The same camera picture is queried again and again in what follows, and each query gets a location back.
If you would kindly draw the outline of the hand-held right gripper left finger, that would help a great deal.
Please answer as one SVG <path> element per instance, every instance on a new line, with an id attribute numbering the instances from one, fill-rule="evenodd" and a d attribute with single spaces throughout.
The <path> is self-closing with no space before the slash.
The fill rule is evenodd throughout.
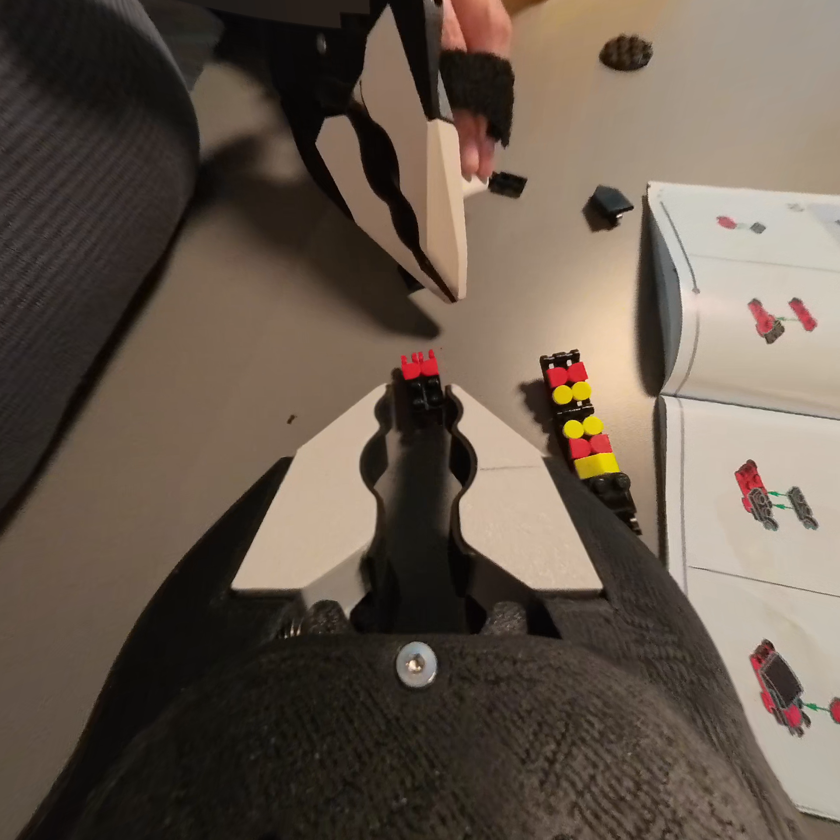
<path id="1" fill-rule="evenodd" d="M 368 594 L 382 525 L 389 386 L 301 446 L 232 581 L 237 594 Z"/>

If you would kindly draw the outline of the round dark brown lego plate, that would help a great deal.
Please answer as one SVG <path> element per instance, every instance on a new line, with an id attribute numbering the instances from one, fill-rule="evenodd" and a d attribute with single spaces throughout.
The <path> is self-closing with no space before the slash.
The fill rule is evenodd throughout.
<path id="1" fill-rule="evenodd" d="M 618 35 L 607 40 L 599 53 L 604 67 L 619 72 L 635 72 L 648 66 L 653 44 L 639 35 Z"/>

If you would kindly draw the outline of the small black red lego assembly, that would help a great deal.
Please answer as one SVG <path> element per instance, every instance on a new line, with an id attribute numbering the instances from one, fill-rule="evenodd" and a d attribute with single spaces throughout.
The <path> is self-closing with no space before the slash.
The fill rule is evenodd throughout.
<path id="1" fill-rule="evenodd" d="M 418 427 L 442 426 L 445 419 L 445 390 L 438 359 L 433 349 L 402 354 L 402 391 L 409 417 Z"/>

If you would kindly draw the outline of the person's left hand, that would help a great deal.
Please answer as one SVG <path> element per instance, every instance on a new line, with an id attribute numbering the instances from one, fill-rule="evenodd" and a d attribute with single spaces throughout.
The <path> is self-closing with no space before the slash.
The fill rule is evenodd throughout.
<path id="1" fill-rule="evenodd" d="M 442 49 L 510 58 L 512 24 L 503 2 L 444 1 Z M 458 132 L 460 168 L 467 181 L 486 182 L 494 169 L 497 140 L 491 137 L 487 117 L 467 108 L 451 106 Z"/>

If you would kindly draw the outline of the long red yellow lego assembly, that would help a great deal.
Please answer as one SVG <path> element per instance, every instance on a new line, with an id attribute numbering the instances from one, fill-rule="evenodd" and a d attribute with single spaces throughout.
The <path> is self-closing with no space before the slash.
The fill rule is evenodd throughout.
<path id="1" fill-rule="evenodd" d="M 539 357 L 555 436 L 582 485 L 633 534 L 637 520 L 632 481 L 618 464 L 613 443 L 592 401 L 592 382 L 579 350 Z"/>

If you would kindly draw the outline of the dark brown lego slope piece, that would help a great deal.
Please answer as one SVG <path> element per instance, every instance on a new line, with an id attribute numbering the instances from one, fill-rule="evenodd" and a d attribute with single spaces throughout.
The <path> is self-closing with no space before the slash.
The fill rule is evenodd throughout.
<path id="1" fill-rule="evenodd" d="M 634 209 L 635 205 L 621 190 L 600 184 L 587 199 L 583 216 L 590 230 L 595 233 L 614 229 Z"/>

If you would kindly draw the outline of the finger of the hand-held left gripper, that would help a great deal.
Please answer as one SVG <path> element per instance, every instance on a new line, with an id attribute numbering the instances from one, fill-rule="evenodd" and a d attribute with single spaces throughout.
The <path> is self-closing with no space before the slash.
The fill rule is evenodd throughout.
<path id="1" fill-rule="evenodd" d="M 376 195 L 364 171 L 359 135 L 348 115 L 327 118 L 318 134 L 317 150 L 356 226 L 423 287 L 440 300 L 452 302 L 453 293 L 425 268 L 400 239 L 388 203 Z"/>
<path id="2" fill-rule="evenodd" d="M 395 186 L 411 211 L 400 239 L 443 300 L 466 294 L 467 242 L 459 137 L 451 119 L 430 118 L 397 23 L 386 5 L 366 40 L 360 93 L 395 154 Z"/>

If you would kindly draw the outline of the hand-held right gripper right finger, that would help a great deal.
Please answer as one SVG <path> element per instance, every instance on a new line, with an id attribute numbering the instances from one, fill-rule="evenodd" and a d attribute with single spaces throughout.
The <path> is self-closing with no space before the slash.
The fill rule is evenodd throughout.
<path id="1" fill-rule="evenodd" d="M 459 385 L 448 388 L 465 477 L 453 537 L 472 599 L 587 598 L 603 586 L 542 454 Z"/>

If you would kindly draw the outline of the person's left forearm grey sleeve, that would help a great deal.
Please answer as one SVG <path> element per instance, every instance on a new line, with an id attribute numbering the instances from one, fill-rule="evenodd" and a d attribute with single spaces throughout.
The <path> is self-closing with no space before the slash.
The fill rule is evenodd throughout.
<path id="1" fill-rule="evenodd" d="M 172 241 L 198 129 L 140 2 L 2 2 L 1 36 L 5 513 Z"/>

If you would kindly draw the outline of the lego instruction booklet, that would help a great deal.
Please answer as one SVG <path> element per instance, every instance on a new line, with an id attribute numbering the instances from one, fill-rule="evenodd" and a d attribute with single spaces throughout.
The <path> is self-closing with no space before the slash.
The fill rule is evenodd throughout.
<path id="1" fill-rule="evenodd" d="M 803 812 L 839 814 L 839 199 L 647 186 L 667 566 Z"/>

